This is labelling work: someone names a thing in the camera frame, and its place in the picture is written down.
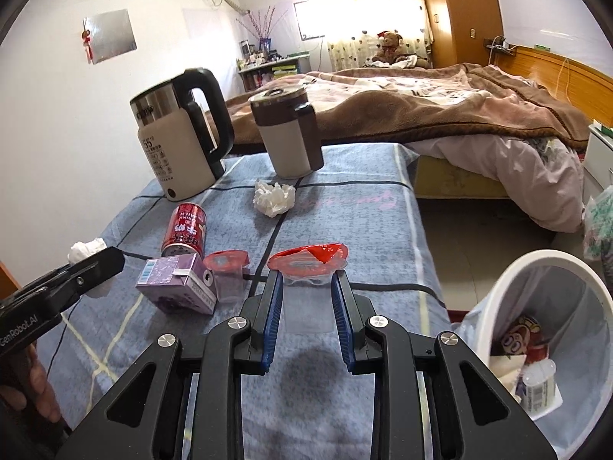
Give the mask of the left hand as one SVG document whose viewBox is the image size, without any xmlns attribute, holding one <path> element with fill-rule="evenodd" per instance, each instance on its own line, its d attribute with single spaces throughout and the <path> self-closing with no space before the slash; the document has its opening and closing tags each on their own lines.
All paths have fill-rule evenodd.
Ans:
<svg viewBox="0 0 613 460">
<path fill-rule="evenodd" d="M 61 410 L 57 403 L 54 389 L 48 380 L 47 371 L 38 359 L 38 352 L 34 344 L 29 345 L 20 355 L 25 362 L 27 372 L 20 377 L 20 385 L 29 391 L 28 396 L 1 382 L 1 396 L 6 402 L 18 411 L 27 406 L 27 399 L 38 409 L 38 413 L 49 422 L 56 424 L 61 419 Z"/>
</svg>

